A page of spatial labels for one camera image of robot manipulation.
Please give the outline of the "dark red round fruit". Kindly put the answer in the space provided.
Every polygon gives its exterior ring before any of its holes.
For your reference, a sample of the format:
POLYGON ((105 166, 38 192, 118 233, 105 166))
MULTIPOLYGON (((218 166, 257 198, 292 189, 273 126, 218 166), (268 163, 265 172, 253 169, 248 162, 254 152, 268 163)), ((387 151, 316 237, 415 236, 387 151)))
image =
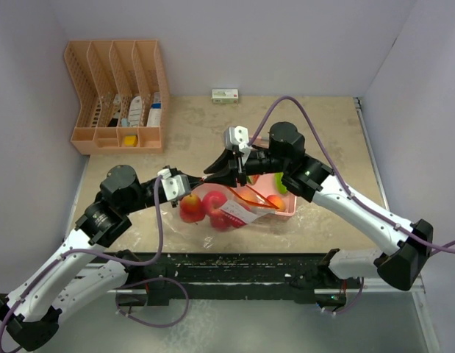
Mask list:
POLYGON ((209 219, 210 225, 213 229, 219 232, 225 232, 231 228, 241 228, 246 225, 246 222, 231 215, 220 215, 211 217, 209 219))

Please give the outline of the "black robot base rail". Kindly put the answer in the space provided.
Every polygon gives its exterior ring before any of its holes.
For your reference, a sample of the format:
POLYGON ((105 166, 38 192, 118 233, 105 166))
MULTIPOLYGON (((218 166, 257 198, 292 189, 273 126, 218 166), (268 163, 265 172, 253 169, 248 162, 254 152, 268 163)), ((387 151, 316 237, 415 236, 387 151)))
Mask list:
POLYGON ((132 288, 115 291, 122 306, 167 306, 171 300, 292 301, 339 309, 358 279, 338 279, 326 254, 164 253, 135 269, 132 288))

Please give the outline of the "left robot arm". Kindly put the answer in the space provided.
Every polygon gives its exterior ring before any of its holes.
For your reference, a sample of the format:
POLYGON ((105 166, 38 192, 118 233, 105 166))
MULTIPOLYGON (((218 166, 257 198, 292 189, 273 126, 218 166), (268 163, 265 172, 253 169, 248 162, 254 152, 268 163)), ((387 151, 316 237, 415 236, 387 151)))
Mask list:
POLYGON ((0 293, 0 352, 4 334, 17 343, 17 352, 33 352, 50 341, 67 315, 113 288, 140 285, 143 269, 162 255, 161 204, 181 200, 203 181, 169 166, 147 182, 129 165, 110 169, 95 201, 58 250, 21 286, 0 293), (107 254, 132 225, 129 214, 150 207, 156 211, 159 233, 153 257, 142 261, 131 251, 107 254))

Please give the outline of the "red apple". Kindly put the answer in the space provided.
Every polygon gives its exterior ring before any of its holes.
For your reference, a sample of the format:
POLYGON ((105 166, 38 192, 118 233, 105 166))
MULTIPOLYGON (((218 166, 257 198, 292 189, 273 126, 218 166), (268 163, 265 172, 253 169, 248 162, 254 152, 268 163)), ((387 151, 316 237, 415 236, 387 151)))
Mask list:
POLYGON ((179 216, 183 222, 197 223, 203 221, 205 215, 202 201, 196 194, 191 193, 180 201, 179 216))
POLYGON ((227 197, 220 191, 209 191, 202 199, 204 212, 210 217, 221 217, 223 211, 221 207, 228 201, 227 197))

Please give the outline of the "watermelon slice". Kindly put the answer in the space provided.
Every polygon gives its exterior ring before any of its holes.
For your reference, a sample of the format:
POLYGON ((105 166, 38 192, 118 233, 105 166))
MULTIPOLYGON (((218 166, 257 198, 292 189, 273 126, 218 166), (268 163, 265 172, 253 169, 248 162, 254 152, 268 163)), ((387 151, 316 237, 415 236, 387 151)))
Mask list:
POLYGON ((247 182, 250 185, 255 185, 257 183, 257 180, 259 179, 259 175, 250 175, 247 176, 247 182))

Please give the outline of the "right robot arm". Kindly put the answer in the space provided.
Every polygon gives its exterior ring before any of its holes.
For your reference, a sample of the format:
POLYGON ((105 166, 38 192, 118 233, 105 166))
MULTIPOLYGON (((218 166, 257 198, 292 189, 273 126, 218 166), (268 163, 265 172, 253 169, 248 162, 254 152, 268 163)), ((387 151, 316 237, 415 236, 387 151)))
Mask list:
POLYGON ((380 277, 399 290, 413 286, 431 253, 429 222, 392 214, 347 186, 305 152, 305 137, 294 124, 275 123, 266 148, 250 146, 243 126, 228 128, 223 138, 223 153, 204 170, 207 183, 244 186, 249 176, 281 172, 291 194, 333 212, 376 244, 370 251, 331 250, 318 272, 324 286, 335 288, 350 277, 380 277))

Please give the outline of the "clear orange-zipper top bag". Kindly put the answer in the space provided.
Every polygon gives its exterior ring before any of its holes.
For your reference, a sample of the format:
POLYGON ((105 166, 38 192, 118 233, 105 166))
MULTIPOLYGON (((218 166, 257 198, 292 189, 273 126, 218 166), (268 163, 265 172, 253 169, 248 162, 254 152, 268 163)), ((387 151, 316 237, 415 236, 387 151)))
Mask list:
MULTIPOLYGON (((267 197, 260 196, 258 192, 254 191, 249 186, 231 188, 222 185, 203 184, 197 187, 191 193, 196 194, 202 200, 209 191, 213 190, 220 191, 228 199, 228 201, 221 207, 223 215, 231 215, 239 218, 240 220, 246 222, 246 225, 244 227, 256 223, 260 218, 266 215, 272 214, 276 209, 275 206, 267 200, 267 197), (236 200, 236 190, 238 188, 249 188, 255 192, 257 200, 255 202, 236 200)), ((207 214, 205 215, 203 221, 191 224, 183 222, 179 216, 179 203, 180 201, 178 201, 174 208, 168 208, 163 212, 165 224, 169 226, 174 232, 179 233, 185 237, 223 233, 211 227, 209 222, 210 217, 207 214)), ((236 229, 231 228, 225 232, 231 232, 232 230, 236 229)))

